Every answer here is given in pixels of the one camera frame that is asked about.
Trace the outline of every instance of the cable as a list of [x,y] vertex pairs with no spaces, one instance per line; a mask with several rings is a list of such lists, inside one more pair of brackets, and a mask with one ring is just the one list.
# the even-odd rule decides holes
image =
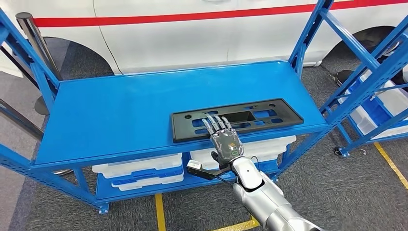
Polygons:
[[251,159],[252,159],[252,158],[254,158],[254,157],[256,158],[256,161],[258,162],[258,171],[261,171],[261,168],[259,167],[259,160],[258,160],[258,157],[256,157],[256,156],[252,156],[252,157],[251,157]]
[[226,183],[227,185],[229,185],[229,186],[233,186],[233,184],[232,183],[230,183],[230,182],[228,182],[228,181],[226,181],[226,180],[224,180],[224,179],[222,179],[221,177],[219,177],[219,176],[215,176],[218,180],[220,180],[220,181],[222,181],[222,182],[224,182],[224,183]]

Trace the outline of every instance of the floor tape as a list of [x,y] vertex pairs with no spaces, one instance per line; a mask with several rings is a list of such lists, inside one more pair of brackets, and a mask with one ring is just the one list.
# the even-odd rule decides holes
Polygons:
[[251,216],[251,220],[249,220],[249,221],[239,223],[239,224],[236,224],[236,225],[223,227],[221,229],[217,229],[217,230],[213,230],[213,231],[244,231],[244,230],[253,229],[253,228],[258,227],[258,226],[259,226],[258,221],[254,217]]
[[399,169],[395,166],[394,162],[391,160],[391,158],[384,151],[383,147],[381,147],[381,145],[378,142],[375,142],[374,145],[377,148],[377,150],[380,152],[380,154],[384,157],[384,159],[387,161],[388,165],[396,173],[396,175],[398,176],[398,178],[402,182],[402,184],[405,186],[405,188],[408,190],[408,181],[407,181],[407,179],[404,177],[404,175],[402,175],[402,173],[399,171]]
[[158,231],[166,231],[165,213],[163,210],[163,198],[161,193],[154,196],[156,201],[157,229]]

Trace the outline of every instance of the plastic storage box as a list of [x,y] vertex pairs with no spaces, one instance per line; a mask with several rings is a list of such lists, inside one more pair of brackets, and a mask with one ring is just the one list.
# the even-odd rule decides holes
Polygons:
[[[244,155],[251,158],[256,156],[259,162],[275,161],[278,155],[286,151],[286,146],[296,140],[296,136],[280,137],[265,141],[255,141],[244,143]],[[201,162],[204,169],[216,169],[218,163],[211,157],[211,152],[215,151],[215,148],[203,149],[198,151],[192,151],[191,159]]]
[[[345,93],[349,94],[355,90],[370,74],[370,71],[364,73]],[[395,84],[392,81],[387,81],[384,85],[385,88],[393,86],[395,86]],[[338,101],[339,103],[343,103],[345,98],[340,98]],[[366,135],[406,108],[408,108],[408,93],[403,89],[391,89],[379,92],[376,97],[366,100],[350,114],[350,117],[361,134]],[[406,132],[408,132],[408,118],[396,123],[372,139],[384,138]]]
[[112,187],[119,188],[121,191],[138,189],[143,186],[155,184],[171,184],[183,181],[183,165],[168,169],[156,170],[148,169],[132,173],[131,176],[112,178]]
[[159,157],[149,157],[143,159],[129,160],[123,162],[115,162],[103,165],[92,166],[92,171],[102,173],[102,175],[109,179],[114,177],[121,177],[132,175],[136,171],[142,171],[147,169],[167,169],[173,167],[179,167],[182,164],[182,154],[169,154]]

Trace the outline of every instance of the robot finger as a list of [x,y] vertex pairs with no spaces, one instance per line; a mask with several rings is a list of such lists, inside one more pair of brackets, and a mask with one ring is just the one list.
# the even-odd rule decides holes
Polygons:
[[217,122],[214,120],[214,118],[212,116],[210,116],[210,115],[207,115],[207,118],[210,120],[211,125],[213,125],[214,129],[216,131],[219,131],[219,126],[218,126]]
[[204,123],[205,128],[207,128],[207,131],[210,133],[210,135],[214,134],[214,130],[211,127],[211,125],[208,123],[208,121],[206,119],[202,119],[201,121]]
[[231,127],[231,124],[230,124],[230,122],[227,120],[227,118],[222,117],[222,120],[225,122],[225,125],[227,126],[228,129],[231,129],[231,128],[232,128],[232,127]]
[[218,123],[219,123],[221,129],[225,129],[225,124],[224,124],[224,122],[222,121],[222,119],[221,119],[219,116],[217,116],[217,115],[215,115],[214,117],[217,119],[217,121],[218,121]]

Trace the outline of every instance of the silver robotic arm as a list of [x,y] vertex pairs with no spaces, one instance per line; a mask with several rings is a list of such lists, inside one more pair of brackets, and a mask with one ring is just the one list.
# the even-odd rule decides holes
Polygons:
[[189,173],[211,180],[231,170],[237,176],[232,187],[234,195],[263,228],[270,231],[323,231],[296,213],[282,190],[243,156],[238,134],[225,117],[207,117],[211,125],[206,119],[203,122],[217,151],[211,155],[218,161],[220,170],[205,170],[201,163],[190,160],[187,164]]

